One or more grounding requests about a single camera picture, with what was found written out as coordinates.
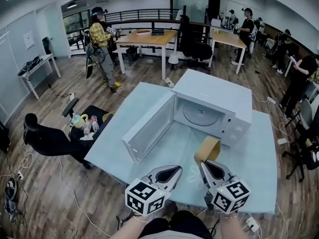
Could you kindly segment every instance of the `white shoe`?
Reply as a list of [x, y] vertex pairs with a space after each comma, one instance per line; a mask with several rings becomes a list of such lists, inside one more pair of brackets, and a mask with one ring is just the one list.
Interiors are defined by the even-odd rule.
[[189, 211], [188, 205], [175, 202], [178, 211]]
[[233, 65], [235, 65], [235, 66], [237, 66], [237, 65], [238, 65], [238, 63], [237, 63], [236, 61], [231, 61], [231, 63], [232, 63]]

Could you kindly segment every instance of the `blue tabletop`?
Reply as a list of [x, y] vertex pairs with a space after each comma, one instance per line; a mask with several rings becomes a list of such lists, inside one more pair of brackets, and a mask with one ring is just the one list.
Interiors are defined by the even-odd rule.
[[[123, 101], [85, 159], [126, 183], [141, 178], [156, 167], [180, 165], [183, 173], [170, 199], [206, 207], [203, 197], [207, 188], [194, 161], [195, 152], [206, 133], [174, 121], [140, 164], [133, 162], [122, 141], [123, 135], [168, 91], [170, 89], [166, 87], [139, 83]], [[277, 161], [270, 117], [253, 111], [252, 121], [249, 131], [236, 146], [221, 146], [217, 161], [244, 179], [251, 188], [252, 194], [240, 212], [273, 214]]]

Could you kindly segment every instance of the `microwave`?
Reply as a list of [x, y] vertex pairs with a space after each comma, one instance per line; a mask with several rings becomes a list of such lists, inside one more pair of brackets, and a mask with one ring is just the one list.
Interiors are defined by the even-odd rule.
[[122, 137], [133, 161], [140, 163], [174, 121], [232, 147], [251, 126], [251, 90], [188, 69], [171, 91]]

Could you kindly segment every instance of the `open microwave door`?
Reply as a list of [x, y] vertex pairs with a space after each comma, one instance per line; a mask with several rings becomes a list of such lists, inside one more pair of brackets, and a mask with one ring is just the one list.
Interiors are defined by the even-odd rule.
[[135, 163], [146, 157], [172, 124], [174, 97], [174, 92], [168, 92], [122, 137]]

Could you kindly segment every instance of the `gray pants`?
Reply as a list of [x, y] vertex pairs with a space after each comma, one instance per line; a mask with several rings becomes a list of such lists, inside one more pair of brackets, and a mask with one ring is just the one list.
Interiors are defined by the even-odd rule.
[[103, 52], [99, 51], [99, 49], [96, 51], [99, 60], [99, 69], [103, 80], [108, 80], [109, 86], [112, 87], [115, 84], [113, 61], [107, 47], [101, 47], [101, 50]]

